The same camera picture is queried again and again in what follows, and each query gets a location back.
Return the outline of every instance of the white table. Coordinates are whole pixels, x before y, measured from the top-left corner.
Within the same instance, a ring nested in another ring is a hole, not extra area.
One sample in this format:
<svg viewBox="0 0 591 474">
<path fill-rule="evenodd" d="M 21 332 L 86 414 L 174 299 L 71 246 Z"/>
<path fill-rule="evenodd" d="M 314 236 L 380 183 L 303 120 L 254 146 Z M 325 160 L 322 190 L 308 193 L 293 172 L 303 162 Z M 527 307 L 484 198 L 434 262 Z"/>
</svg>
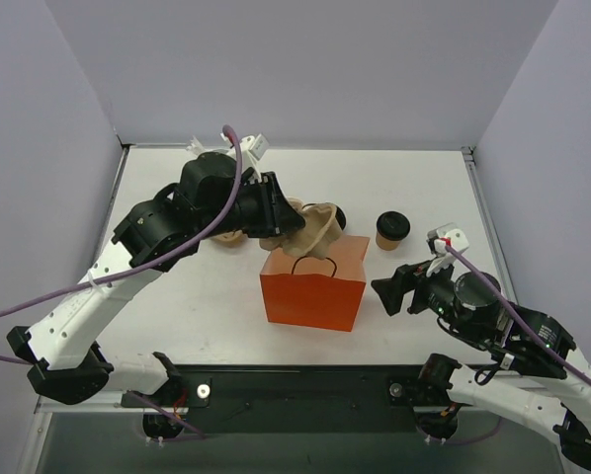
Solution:
<svg viewBox="0 0 591 474">
<path fill-rule="evenodd" d="M 178 181 L 192 158 L 182 148 L 133 147 L 107 238 L 133 205 Z M 466 233 L 471 261 L 498 276 L 460 152 L 271 149 L 261 165 L 276 172 L 286 196 L 335 202 L 347 215 L 346 232 L 372 238 L 369 282 L 429 259 L 427 231 L 451 221 Z M 412 231 L 384 252 L 375 244 L 375 223 L 391 209 L 408 216 Z M 407 314 L 410 295 L 401 313 L 388 317 L 369 284 L 351 333 L 268 323 L 259 281 L 267 255 L 256 241 L 238 249 L 203 242 L 112 322 L 99 338 L 103 352 L 160 351 L 175 363 L 210 364 L 422 364 L 433 352 L 489 361 L 442 332 L 429 311 Z M 463 272 L 458 265 L 456 275 Z"/>
</svg>

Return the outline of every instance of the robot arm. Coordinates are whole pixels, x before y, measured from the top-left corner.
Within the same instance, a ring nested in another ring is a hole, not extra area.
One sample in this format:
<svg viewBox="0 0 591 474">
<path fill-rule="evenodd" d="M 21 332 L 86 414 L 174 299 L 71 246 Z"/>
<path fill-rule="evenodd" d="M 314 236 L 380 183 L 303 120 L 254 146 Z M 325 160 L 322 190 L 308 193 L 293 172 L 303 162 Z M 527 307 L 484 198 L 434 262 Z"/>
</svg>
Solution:
<svg viewBox="0 0 591 474">
<path fill-rule="evenodd" d="M 252 238 L 269 238 L 304 227 L 275 174 L 258 174 L 256 160 L 265 149 L 264 138 L 243 139 L 244 182 L 209 236 L 242 230 Z M 28 378 L 37 393 L 71 405 L 103 388 L 153 394 L 175 381 L 175 367 L 164 354 L 103 355 L 96 339 L 141 290 L 195 254 L 199 244 L 151 270 L 104 284 L 95 281 L 152 262 L 198 235 L 223 209 L 234 174 L 235 161 L 222 153 L 205 152 L 188 162 L 179 183 L 134 206 L 118 225 L 81 279 L 91 283 L 89 289 L 67 296 L 32 327 L 16 327 L 8 334 L 15 355 L 33 365 Z"/>
<path fill-rule="evenodd" d="M 421 377 L 447 390 L 451 400 L 477 406 L 524 425 L 557 445 L 575 464 L 591 470 L 591 386 L 550 357 L 548 350 L 591 380 L 591 365 L 572 337 L 545 313 L 511 303 L 539 339 L 541 348 L 509 316 L 498 298 L 473 273 L 452 281 L 455 257 L 447 247 L 463 252 L 464 233 L 448 224 L 428 233 L 436 258 L 403 265 L 391 278 L 372 281 L 388 315 L 401 309 L 403 296 L 414 291 L 408 312 L 431 309 L 439 326 L 460 341 L 491 354 L 494 363 L 481 370 L 445 355 L 431 355 Z M 495 278 L 484 274 L 499 289 Z M 515 370 L 542 384 L 554 397 L 529 393 L 493 378 L 500 370 Z"/>
</svg>

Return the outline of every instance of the purple cable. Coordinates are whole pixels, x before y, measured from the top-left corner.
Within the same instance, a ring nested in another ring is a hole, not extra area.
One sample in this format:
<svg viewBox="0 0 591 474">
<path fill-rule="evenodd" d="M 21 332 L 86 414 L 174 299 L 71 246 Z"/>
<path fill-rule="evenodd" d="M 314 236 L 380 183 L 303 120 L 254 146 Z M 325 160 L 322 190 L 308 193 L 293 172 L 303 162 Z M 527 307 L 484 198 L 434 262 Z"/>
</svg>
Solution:
<svg viewBox="0 0 591 474">
<path fill-rule="evenodd" d="M 6 355 L 0 355 L 2 362 L 19 363 L 20 365 L 30 365 L 28 362 L 21 360 L 20 358 L 7 357 Z"/>
<path fill-rule="evenodd" d="M 489 439 L 490 437 L 494 437 L 495 435 L 500 433 L 500 430 L 502 429 L 503 422 L 504 422 L 504 419 L 502 417 L 500 417 L 497 421 L 497 425 L 495 425 L 493 430 L 491 430 L 490 432 L 487 432 L 485 434 L 481 434 L 480 436 L 470 437 L 469 439 L 461 439 L 461 440 L 455 440 L 455 439 L 449 440 L 448 439 L 447 441 L 445 441 L 443 443 L 443 445 L 444 446 L 470 446 L 472 444 L 476 444 L 477 442 L 485 441 L 486 439 Z M 441 443 L 441 441 L 437 437 L 429 436 L 428 434 L 426 434 L 423 430 L 421 430 L 418 427 L 416 429 L 422 435 L 427 436 L 430 439 L 430 442 L 436 442 L 438 444 Z"/>
<path fill-rule="evenodd" d="M 148 408 L 152 408 L 157 413 L 159 413 L 159 414 L 163 415 L 164 417 L 172 420 L 173 422 L 181 425 L 185 429 L 190 430 L 193 433 L 196 433 L 199 436 L 199 438 L 197 438 L 197 439 L 206 439 L 206 434 L 204 432 L 202 432 L 198 428 L 193 427 L 190 423 L 186 422 L 185 420 L 178 419 L 172 413 L 169 413 L 166 410 L 164 410 L 163 408 L 161 408 L 160 406 L 155 405 L 153 402 L 148 400 L 146 397 L 142 397 L 141 395 L 137 395 L 135 392 L 130 391 L 130 390 L 127 392 L 127 395 L 134 398 L 138 402 L 143 403 Z"/>
<path fill-rule="evenodd" d="M 520 328 L 526 333 L 526 335 L 533 340 L 533 342 L 538 345 L 542 350 L 550 357 L 552 360 L 560 364 L 561 366 L 565 367 L 568 371 L 572 372 L 575 376 L 579 377 L 585 383 L 587 383 L 591 387 L 591 379 L 581 370 L 576 368 L 567 360 L 561 358 L 555 351 L 550 348 L 546 347 L 546 344 L 535 332 L 526 324 L 526 322 L 522 319 L 522 317 L 517 314 L 517 311 L 513 308 L 511 303 L 502 295 L 501 291 L 497 289 L 491 281 L 484 276 L 484 274 L 477 269 L 469 260 L 467 260 L 463 255 L 454 250 L 451 246 L 446 245 L 445 250 L 447 250 L 450 254 L 456 257 L 465 267 L 467 267 L 480 281 L 484 284 L 487 288 L 491 290 L 491 292 L 495 295 L 495 297 L 502 303 L 502 306 L 506 309 L 509 313 L 509 316 L 513 321 L 515 321 Z"/>
<path fill-rule="evenodd" d="M 225 218 L 231 207 L 234 205 L 234 201 L 236 200 L 236 195 L 238 194 L 238 189 L 240 188 L 241 183 L 241 173 L 243 169 L 243 154 L 240 149 L 240 143 L 238 141 L 238 136 L 233 128 L 229 125 L 223 126 L 223 134 L 229 139 L 229 141 L 234 146 L 234 150 L 236 151 L 236 174 L 234 176 L 234 184 L 232 186 L 232 191 L 229 194 L 229 198 L 225 203 L 225 206 L 221 210 L 221 212 L 216 216 L 216 218 L 208 224 L 208 226 L 199 232 L 195 237 L 190 239 L 183 245 L 180 245 L 175 250 L 168 252 L 167 254 L 158 257 L 157 259 L 148 262 L 147 264 L 140 265 L 139 267 L 135 267 L 134 269 L 127 270 L 125 272 L 120 272 L 114 275 L 102 276 L 100 278 L 94 279 L 95 284 L 106 284 L 111 283 L 113 281 L 118 281 L 119 279 L 124 279 L 128 277 L 132 277 L 133 275 L 137 275 L 145 270 L 150 270 L 158 265 L 163 264 L 164 262 L 186 252 L 189 248 L 193 245 L 199 243 L 202 239 L 207 237 Z M 65 294 L 75 293 L 77 291 L 82 291 L 83 289 L 87 289 L 91 287 L 91 283 L 89 281 L 85 281 L 82 283 L 74 284 L 73 286 L 68 286 L 63 289 L 58 289 L 57 291 L 53 291 L 52 293 L 45 294 L 43 296 L 39 296 L 37 298 L 31 299 L 30 301 L 26 301 L 25 303 L 18 304 L 13 306 L 12 308 L 4 309 L 0 311 L 0 318 L 4 316 L 8 316 L 10 314 L 16 313 L 18 311 L 22 311 L 24 309 L 31 308 L 32 306 L 36 306 L 37 304 L 45 303 L 46 301 L 50 301 L 51 299 L 55 299 L 59 296 L 64 296 Z"/>
</svg>

